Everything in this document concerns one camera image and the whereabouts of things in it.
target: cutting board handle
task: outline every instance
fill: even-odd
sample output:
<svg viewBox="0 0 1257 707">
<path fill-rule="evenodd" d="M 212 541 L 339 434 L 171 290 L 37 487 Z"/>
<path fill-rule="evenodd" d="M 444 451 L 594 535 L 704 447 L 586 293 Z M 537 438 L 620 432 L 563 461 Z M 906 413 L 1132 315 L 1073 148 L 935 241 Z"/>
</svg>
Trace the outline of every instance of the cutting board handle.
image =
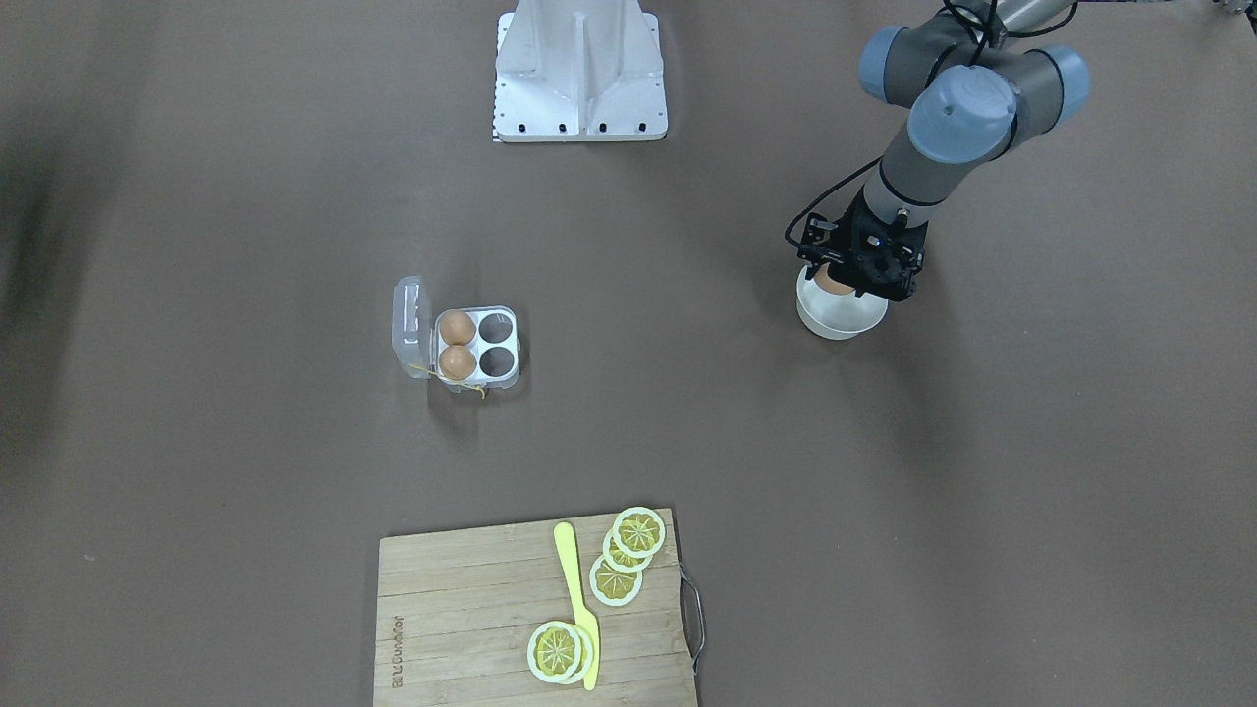
<svg viewBox="0 0 1257 707">
<path fill-rule="evenodd" d="M 696 676 L 699 674 L 699 658 L 701 658 L 703 652 L 706 650 L 706 618 L 703 616 L 703 596 L 699 594 L 699 585 L 694 584 L 694 580 L 690 579 L 690 575 L 685 571 L 685 565 L 680 565 L 680 570 L 681 570 L 681 630 L 685 632 L 685 643 L 686 645 L 690 647 L 690 657 L 694 658 L 694 674 Z M 686 603 L 685 603 L 686 587 L 689 587 L 690 590 L 689 595 L 693 596 L 693 600 L 690 601 L 690 606 L 693 606 L 691 611 L 686 611 Z M 698 624 L 695 626 L 699 632 L 698 647 L 695 647 L 694 642 L 690 639 L 690 621 L 688 616 L 691 613 L 694 615 L 695 623 Z"/>
</svg>

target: cutting board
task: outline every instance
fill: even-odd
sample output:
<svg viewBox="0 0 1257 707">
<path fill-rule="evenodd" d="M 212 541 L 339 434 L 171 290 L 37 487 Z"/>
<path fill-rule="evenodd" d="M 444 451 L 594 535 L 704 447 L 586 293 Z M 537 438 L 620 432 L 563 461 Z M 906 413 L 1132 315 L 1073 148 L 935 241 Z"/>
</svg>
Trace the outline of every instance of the cutting board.
<svg viewBox="0 0 1257 707">
<path fill-rule="evenodd" d="M 600 603 L 590 567 L 615 513 L 490 526 L 380 541 L 375 707 L 698 706 L 681 624 L 676 528 L 625 606 Z M 547 684 L 528 671 L 538 625 L 572 621 L 554 523 L 571 521 L 585 603 L 598 616 L 597 687 Z"/>
</svg>

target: white metal bracket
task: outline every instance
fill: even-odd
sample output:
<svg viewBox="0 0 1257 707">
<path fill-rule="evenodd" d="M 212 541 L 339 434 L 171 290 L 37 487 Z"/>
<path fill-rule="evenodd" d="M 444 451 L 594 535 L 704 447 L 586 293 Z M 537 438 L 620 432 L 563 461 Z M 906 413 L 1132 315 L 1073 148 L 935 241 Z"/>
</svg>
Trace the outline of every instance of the white metal bracket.
<svg viewBox="0 0 1257 707">
<path fill-rule="evenodd" d="M 497 68 L 494 140 L 667 135 L 659 19 L 637 0 L 519 0 L 498 20 Z"/>
</svg>

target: lime slice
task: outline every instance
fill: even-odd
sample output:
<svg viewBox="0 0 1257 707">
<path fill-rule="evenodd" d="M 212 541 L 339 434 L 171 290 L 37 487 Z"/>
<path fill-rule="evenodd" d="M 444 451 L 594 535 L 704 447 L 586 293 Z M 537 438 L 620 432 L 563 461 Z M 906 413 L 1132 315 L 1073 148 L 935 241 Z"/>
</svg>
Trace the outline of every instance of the lime slice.
<svg viewBox="0 0 1257 707">
<path fill-rule="evenodd" d="M 581 634 L 563 621 L 546 621 L 528 639 L 528 669 L 537 679 L 562 683 L 581 668 Z"/>
<path fill-rule="evenodd" d="M 611 535 L 625 555 L 646 559 L 664 546 L 664 520 L 650 508 L 634 506 L 616 516 Z"/>
<path fill-rule="evenodd" d="M 581 668 L 559 684 L 574 684 L 583 681 L 585 673 L 588 673 L 590 668 L 593 667 L 593 637 L 578 625 L 573 624 L 572 628 L 581 637 Z"/>
<path fill-rule="evenodd" d="M 607 606 L 623 606 L 641 591 L 641 572 L 617 572 L 600 555 L 590 567 L 590 589 Z"/>
<path fill-rule="evenodd" d="M 626 575 L 640 572 L 646 569 L 646 565 L 650 565 L 650 557 L 634 557 L 625 552 L 623 547 L 620 547 L 620 543 L 615 541 L 615 535 L 611 531 L 607 531 L 606 537 L 602 538 L 602 559 L 606 560 L 608 567 Z"/>
</svg>

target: plastic egg carton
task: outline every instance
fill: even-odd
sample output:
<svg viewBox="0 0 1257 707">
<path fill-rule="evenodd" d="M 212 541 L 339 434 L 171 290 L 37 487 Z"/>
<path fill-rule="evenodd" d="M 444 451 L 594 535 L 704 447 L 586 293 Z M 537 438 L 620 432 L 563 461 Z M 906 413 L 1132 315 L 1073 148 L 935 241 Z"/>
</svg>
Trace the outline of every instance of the plastic egg carton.
<svg viewBox="0 0 1257 707">
<path fill-rule="evenodd" d="M 519 321 L 509 307 L 473 307 L 465 312 L 475 336 L 465 343 L 475 356 L 475 370 L 455 381 L 440 369 L 440 357 L 451 345 L 434 326 L 427 293 L 417 276 L 401 278 L 393 288 L 392 345 L 402 370 L 411 377 L 432 374 L 455 392 L 473 387 L 510 387 L 519 380 Z"/>
</svg>

